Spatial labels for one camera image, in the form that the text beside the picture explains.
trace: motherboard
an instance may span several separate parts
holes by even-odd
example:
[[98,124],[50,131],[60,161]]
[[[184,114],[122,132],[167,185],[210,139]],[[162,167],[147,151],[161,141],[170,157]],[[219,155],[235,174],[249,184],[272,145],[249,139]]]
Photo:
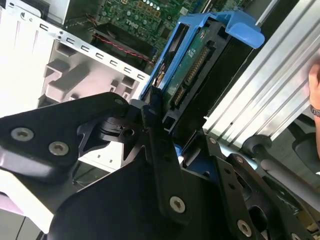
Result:
[[156,61],[180,16],[243,8],[248,0],[106,0],[98,22],[111,23],[155,48]]

